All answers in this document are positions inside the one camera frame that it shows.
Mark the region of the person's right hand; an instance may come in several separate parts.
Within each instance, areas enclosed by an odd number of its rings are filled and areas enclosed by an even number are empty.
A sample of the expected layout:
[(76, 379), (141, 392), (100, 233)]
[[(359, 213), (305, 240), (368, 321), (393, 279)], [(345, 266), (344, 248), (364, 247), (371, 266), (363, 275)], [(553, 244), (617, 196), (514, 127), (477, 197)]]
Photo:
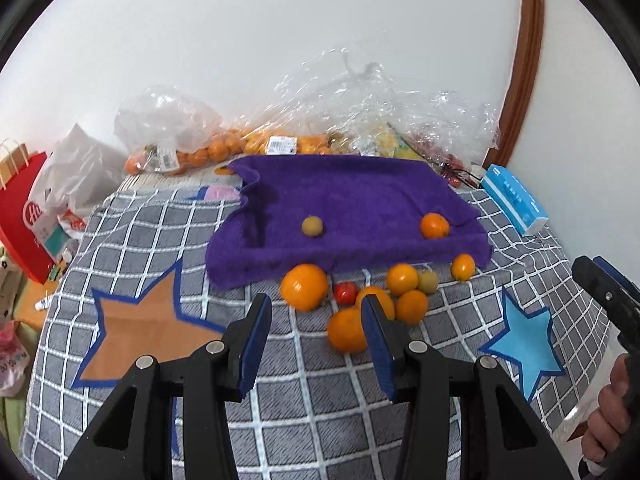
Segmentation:
[(610, 383), (598, 395), (598, 408), (587, 420), (588, 429), (582, 436), (582, 455), (593, 463), (601, 463), (620, 446), (631, 420), (625, 404), (630, 386), (627, 370), (628, 353), (615, 361)]

